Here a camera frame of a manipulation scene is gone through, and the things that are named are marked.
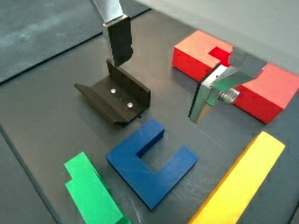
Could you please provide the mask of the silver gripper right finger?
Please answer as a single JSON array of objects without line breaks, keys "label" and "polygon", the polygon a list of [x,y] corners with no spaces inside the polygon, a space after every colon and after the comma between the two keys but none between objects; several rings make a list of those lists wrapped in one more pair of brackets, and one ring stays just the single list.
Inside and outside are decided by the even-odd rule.
[{"label": "silver gripper right finger", "polygon": [[188,114],[193,123],[202,119],[217,102],[233,103],[239,97],[234,87],[252,81],[265,64],[267,62],[252,54],[236,47],[232,48],[228,66],[217,64],[197,84]]}]

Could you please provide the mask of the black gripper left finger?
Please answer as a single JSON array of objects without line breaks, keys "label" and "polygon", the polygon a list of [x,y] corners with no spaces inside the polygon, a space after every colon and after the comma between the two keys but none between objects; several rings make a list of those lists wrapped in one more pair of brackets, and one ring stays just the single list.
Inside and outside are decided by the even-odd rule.
[{"label": "black gripper left finger", "polygon": [[124,14],[118,0],[89,0],[102,19],[102,33],[109,47],[110,59],[116,67],[132,57],[130,18]]}]

